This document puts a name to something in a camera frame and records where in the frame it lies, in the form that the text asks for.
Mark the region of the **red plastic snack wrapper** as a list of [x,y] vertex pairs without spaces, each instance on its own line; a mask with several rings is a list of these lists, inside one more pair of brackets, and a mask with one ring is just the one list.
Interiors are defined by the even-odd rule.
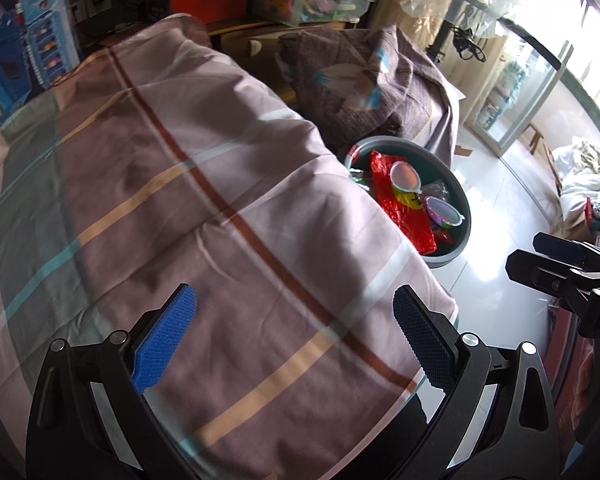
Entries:
[[370,171],[376,202],[402,233],[411,241],[421,255],[430,255],[437,250],[437,242],[430,226],[430,219],[419,196],[407,193],[405,198],[394,192],[390,169],[395,162],[405,162],[404,157],[370,152]]

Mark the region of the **green plastic cup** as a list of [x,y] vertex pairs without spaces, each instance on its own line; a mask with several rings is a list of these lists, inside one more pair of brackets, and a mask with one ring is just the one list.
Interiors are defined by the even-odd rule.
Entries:
[[395,162],[391,166],[389,178],[393,194],[400,204],[412,209],[422,209],[422,180],[408,162]]

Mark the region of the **teal trash bin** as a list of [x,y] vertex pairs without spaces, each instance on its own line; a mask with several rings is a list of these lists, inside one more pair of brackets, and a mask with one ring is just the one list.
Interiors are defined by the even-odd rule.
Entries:
[[353,144],[343,163],[431,269],[447,266],[465,249],[468,199],[436,155],[395,136],[370,136]]

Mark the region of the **purple rimmed plastic cup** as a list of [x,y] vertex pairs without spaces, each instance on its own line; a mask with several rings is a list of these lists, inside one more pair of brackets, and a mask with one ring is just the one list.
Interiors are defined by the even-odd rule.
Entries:
[[429,218],[440,228],[457,228],[465,221],[465,217],[454,206],[436,196],[426,196],[424,206]]

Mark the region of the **pink plaid tablecloth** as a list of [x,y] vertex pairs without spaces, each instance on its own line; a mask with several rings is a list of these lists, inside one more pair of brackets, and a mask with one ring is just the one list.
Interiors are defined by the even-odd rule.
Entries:
[[57,338],[96,344],[181,284],[148,401],[210,479],[331,479],[422,378],[392,313],[457,306],[317,128],[175,15],[0,127],[0,456],[23,471]]

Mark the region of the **grey patterned cushion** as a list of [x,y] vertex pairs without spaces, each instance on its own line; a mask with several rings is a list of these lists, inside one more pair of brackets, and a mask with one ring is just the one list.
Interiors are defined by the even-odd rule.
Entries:
[[396,26],[299,29],[279,38],[276,62],[301,115],[337,155],[395,136],[451,162],[460,90]]

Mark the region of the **blue toy box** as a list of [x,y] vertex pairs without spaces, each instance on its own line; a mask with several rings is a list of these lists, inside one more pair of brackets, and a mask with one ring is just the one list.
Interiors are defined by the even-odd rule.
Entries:
[[0,125],[79,62],[68,0],[0,0]]

